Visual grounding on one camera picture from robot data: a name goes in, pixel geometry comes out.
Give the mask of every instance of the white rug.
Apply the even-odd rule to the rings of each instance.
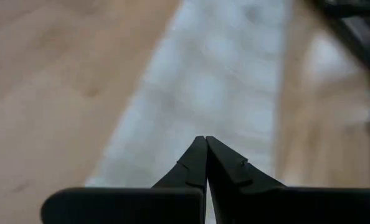
[[[274,175],[290,3],[184,0],[87,186],[151,187],[198,135]],[[206,223],[215,223],[211,201]]]

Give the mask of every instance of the light wood surface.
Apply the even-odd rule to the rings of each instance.
[[[0,223],[82,185],[177,1],[0,1]]]
[[[304,1],[293,11],[277,177],[288,185],[370,187],[369,72]]]
[[[0,223],[39,223],[48,194],[90,175],[177,5],[0,0]],[[286,58],[278,177],[370,186],[367,72],[299,1]]]

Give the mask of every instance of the wooden floor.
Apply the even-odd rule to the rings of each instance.
[[[347,52],[332,58],[341,46],[295,2],[277,175],[370,186],[366,72]],[[39,223],[48,194],[89,176],[177,5],[0,0],[0,223]]]

